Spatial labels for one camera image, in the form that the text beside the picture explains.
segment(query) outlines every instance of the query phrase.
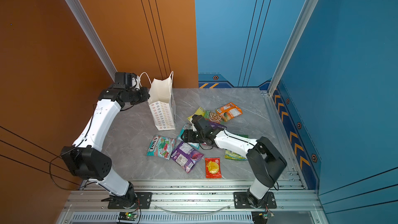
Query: purple snack bag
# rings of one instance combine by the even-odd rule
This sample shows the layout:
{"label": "purple snack bag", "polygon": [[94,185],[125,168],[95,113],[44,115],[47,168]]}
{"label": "purple snack bag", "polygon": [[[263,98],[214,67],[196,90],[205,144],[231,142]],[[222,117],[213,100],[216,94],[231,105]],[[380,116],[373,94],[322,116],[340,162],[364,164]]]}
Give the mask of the purple snack bag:
{"label": "purple snack bag", "polygon": [[195,166],[196,162],[202,159],[203,154],[192,148],[187,143],[181,142],[172,151],[172,160],[176,161],[184,170],[189,173]]}

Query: blue wall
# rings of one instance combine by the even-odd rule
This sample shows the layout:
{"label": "blue wall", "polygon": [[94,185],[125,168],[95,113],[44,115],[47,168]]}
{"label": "blue wall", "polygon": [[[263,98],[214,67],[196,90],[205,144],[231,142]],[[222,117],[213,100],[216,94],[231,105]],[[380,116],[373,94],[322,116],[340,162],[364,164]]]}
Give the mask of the blue wall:
{"label": "blue wall", "polygon": [[269,80],[304,2],[257,0],[254,11],[256,0],[195,0],[199,73],[221,74],[233,86],[259,86]]}
{"label": "blue wall", "polygon": [[397,207],[383,204],[398,199],[398,169],[383,173],[398,166],[397,5],[319,0],[282,77],[319,152],[331,223],[371,223],[363,215],[381,208],[391,223]]}

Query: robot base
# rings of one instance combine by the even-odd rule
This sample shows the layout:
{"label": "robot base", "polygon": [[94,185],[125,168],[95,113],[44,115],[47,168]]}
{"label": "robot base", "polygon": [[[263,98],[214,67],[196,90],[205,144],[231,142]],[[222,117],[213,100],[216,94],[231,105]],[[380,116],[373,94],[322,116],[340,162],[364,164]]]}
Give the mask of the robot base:
{"label": "robot base", "polygon": [[[247,192],[234,192],[234,199],[235,199],[235,208],[238,208],[238,209],[253,208],[248,201]],[[274,209],[277,207],[276,201],[275,201],[275,196],[271,191],[266,192],[263,199],[264,199],[264,203],[258,208],[266,208],[266,206],[267,206],[267,208]]]}

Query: teal snack bag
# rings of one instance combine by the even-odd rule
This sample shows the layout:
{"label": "teal snack bag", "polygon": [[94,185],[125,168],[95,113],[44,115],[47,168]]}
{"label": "teal snack bag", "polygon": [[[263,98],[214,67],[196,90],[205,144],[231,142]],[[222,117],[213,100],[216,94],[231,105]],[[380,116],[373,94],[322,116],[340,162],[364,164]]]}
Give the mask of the teal snack bag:
{"label": "teal snack bag", "polygon": [[150,146],[148,148],[147,156],[162,157],[169,160],[175,144],[175,138],[155,135],[153,136]]}

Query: orange snack bag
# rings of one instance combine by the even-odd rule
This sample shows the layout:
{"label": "orange snack bag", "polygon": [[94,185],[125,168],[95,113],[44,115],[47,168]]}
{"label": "orange snack bag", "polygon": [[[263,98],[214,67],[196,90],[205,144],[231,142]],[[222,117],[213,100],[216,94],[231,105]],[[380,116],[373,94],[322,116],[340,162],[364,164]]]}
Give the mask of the orange snack bag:
{"label": "orange snack bag", "polygon": [[225,122],[242,114],[242,110],[232,102],[229,102],[223,107],[217,108],[216,112]]}
{"label": "orange snack bag", "polygon": [[205,158],[206,178],[221,178],[220,158]]}

